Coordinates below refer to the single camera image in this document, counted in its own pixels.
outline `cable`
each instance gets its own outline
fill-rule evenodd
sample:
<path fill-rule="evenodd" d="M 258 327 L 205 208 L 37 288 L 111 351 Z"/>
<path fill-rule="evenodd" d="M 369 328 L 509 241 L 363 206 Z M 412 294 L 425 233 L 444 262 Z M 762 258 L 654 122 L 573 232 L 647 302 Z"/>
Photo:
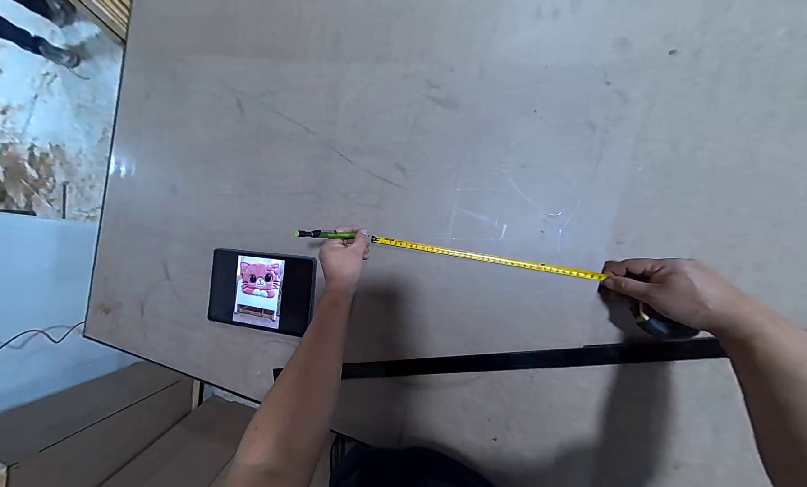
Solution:
<path fill-rule="evenodd" d="M 48 333 L 48 332 L 46 332 L 46 330 L 40 330 L 40 329 L 30 329 L 30 330 L 25 330 L 25 331 L 23 331 L 22 333 L 20 333 L 20 334 L 18 334 L 18 335 L 15 335 L 15 336 L 13 336 L 12 338 L 10 338 L 9 340 L 7 340 L 7 341 L 5 341 L 4 343 L 0 344 L 0 351 L 1 351 L 2 349 L 4 349 L 4 348 L 5 348 L 7 345 L 9 345 L 10 343 L 12 343 L 13 341 L 15 341 L 15 340 L 17 340 L 18 338 L 22 337 L 23 335 L 28 335 L 28 334 L 30 334 L 30 333 L 43 335 L 43 336 L 45 336 L 46 338 L 48 338 L 48 339 L 49 339 L 49 341 L 51 341 L 52 343 L 54 343 L 54 344 L 58 344 L 58 343 L 61 343 L 62 341 L 64 341 L 64 339 L 65 339 L 65 338 L 67 338 L 67 335 L 69 335 L 69 334 L 73 333 L 73 330 L 74 330 L 74 329 L 76 329 L 77 327 L 79 327 L 79 326 L 81 326 L 81 325 L 84 325 L 84 324 L 85 324 L 85 321 L 82 321 L 82 322 L 78 322 L 78 323 L 76 323 L 75 325 L 71 326 L 69 330 L 67 330 L 67 333 L 65 333 L 65 334 L 64 334 L 64 335 L 63 335 L 61 338 L 59 338 L 59 339 L 57 339 L 57 340 L 56 340 L 55 338 L 53 338 L 51 335 L 49 335 L 49 333 Z"/>

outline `wall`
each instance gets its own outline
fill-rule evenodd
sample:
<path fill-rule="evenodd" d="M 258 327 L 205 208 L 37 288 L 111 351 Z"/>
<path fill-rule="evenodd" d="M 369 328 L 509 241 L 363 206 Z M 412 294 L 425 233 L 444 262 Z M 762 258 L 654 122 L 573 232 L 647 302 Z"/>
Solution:
<path fill-rule="evenodd" d="M 60 337 L 84 319 L 96 235 L 96 224 L 0 213 L 0 342 L 33 327 Z M 134 362 L 78 332 L 0 351 L 0 412 Z"/>

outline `black metal bar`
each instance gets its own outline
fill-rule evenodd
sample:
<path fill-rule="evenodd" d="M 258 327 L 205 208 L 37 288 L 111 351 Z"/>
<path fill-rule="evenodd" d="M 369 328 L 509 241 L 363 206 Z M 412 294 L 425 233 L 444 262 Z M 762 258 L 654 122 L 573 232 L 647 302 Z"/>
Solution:
<path fill-rule="evenodd" d="M 423 359 L 346 363 L 342 379 L 370 379 L 438 373 L 494 372 L 533 368 L 574 368 L 675 360 L 725 358 L 715 338 L 655 343 L 608 343 L 576 349 L 452 355 Z M 274 369 L 275 380 L 282 368 Z"/>

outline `floor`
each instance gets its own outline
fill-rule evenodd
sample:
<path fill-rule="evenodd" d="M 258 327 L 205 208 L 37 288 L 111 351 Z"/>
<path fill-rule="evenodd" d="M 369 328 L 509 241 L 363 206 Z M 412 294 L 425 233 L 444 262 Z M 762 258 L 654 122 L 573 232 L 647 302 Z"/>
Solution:
<path fill-rule="evenodd" d="M 97 222 L 123 49 L 81 18 L 60 29 L 11 0 L 0 14 L 83 58 L 71 72 L 0 39 L 0 210 Z"/>

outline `pink cartoon cat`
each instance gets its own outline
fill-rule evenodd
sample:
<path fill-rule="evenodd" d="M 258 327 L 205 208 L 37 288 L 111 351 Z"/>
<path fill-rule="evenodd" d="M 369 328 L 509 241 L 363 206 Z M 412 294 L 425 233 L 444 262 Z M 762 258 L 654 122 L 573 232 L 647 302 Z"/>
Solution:
<path fill-rule="evenodd" d="M 241 262 L 242 293 L 261 297 L 275 297 L 280 288 L 279 263 Z"/>

